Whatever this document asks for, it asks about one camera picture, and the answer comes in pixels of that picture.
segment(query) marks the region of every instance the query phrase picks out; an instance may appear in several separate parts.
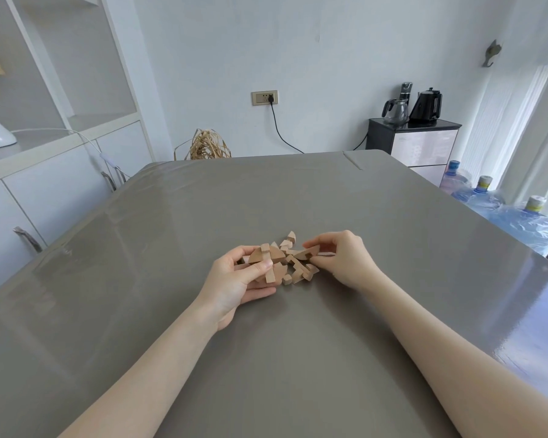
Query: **pile of wooden pieces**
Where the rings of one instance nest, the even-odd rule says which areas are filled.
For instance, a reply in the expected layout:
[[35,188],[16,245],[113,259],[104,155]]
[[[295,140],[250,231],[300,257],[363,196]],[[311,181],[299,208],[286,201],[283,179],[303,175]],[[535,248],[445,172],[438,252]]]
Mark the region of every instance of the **pile of wooden pieces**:
[[[285,286],[292,283],[296,284],[299,281],[313,279],[313,275],[319,270],[312,264],[302,264],[301,261],[308,261],[310,257],[318,255],[320,246],[313,246],[305,250],[292,250],[296,242],[296,235],[290,232],[286,239],[280,243],[280,246],[273,242],[272,244],[262,244],[258,249],[252,252],[252,255],[245,256],[240,262],[248,264],[256,264],[264,260],[272,260],[274,266],[261,277],[258,281],[265,280],[267,284],[272,286]],[[292,274],[288,273],[288,266],[294,268]]]

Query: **person's right hand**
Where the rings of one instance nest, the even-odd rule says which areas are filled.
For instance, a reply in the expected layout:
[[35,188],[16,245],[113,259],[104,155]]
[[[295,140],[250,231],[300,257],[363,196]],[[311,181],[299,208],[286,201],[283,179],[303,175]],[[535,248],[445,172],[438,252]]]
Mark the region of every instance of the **person's right hand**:
[[361,237],[351,231],[321,234],[303,243],[303,247],[308,249],[317,244],[321,246],[321,252],[335,252],[336,255],[314,256],[310,262],[333,273],[346,286],[361,291],[369,280],[381,275]]

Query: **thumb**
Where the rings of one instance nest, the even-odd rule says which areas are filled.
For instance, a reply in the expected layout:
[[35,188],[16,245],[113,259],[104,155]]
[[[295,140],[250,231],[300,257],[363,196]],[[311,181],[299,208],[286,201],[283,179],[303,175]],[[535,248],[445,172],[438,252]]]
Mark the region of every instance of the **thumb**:
[[335,257],[333,256],[315,255],[310,257],[309,261],[321,269],[333,272],[333,262],[335,261]]
[[235,272],[239,277],[240,281],[245,285],[248,285],[254,280],[260,278],[264,273],[269,271],[272,268],[272,260],[261,261],[255,265],[246,267],[245,269],[238,270]]

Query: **person's right arm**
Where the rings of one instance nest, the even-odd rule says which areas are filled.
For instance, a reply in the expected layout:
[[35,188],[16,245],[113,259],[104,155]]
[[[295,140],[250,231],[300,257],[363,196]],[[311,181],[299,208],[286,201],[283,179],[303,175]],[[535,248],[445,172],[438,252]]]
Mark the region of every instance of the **person's right arm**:
[[311,263],[378,309],[464,438],[548,438],[548,398],[424,309],[389,279],[350,231],[322,234]]

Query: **forearm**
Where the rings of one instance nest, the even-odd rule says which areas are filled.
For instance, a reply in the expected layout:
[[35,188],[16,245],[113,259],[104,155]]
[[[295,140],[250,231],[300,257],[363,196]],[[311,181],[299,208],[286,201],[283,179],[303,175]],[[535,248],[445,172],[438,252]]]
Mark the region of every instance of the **forearm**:
[[382,273],[363,294],[386,319],[464,438],[548,437],[548,399],[430,314]]
[[193,303],[60,437],[152,437],[216,328]]

